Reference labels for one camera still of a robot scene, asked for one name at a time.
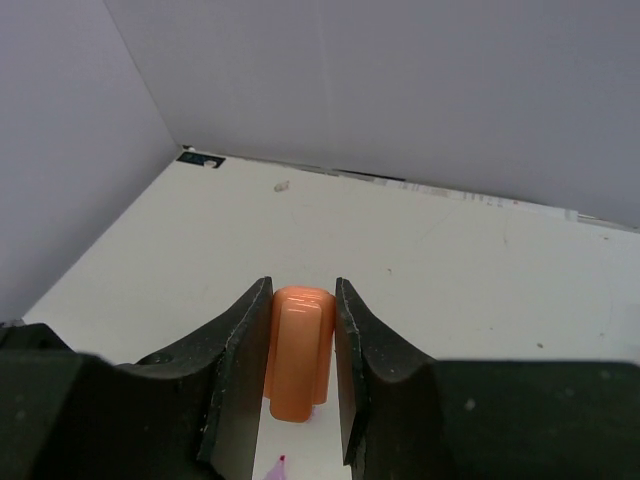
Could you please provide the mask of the orange highlighter cap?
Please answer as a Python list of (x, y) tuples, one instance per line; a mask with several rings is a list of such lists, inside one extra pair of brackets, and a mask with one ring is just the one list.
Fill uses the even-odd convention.
[(275, 292), (263, 391), (275, 419), (304, 423), (327, 401), (335, 323), (336, 300), (328, 291)]

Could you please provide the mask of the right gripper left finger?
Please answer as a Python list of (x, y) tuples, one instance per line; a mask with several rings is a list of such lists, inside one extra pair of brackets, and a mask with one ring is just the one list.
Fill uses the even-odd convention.
[(134, 364), (72, 350), (46, 324), (1, 331), (5, 479), (249, 479), (272, 281)]

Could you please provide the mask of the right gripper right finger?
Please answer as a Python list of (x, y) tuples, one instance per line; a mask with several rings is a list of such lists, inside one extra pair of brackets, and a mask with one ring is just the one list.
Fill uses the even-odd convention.
[(639, 368), (437, 360), (336, 282), (342, 457), (355, 479), (635, 479)]

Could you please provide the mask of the pink stubby highlighter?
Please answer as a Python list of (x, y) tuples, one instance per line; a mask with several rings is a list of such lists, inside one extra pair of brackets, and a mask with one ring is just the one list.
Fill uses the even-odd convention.
[(280, 455), (274, 466), (264, 475), (262, 480), (287, 480), (285, 455)]

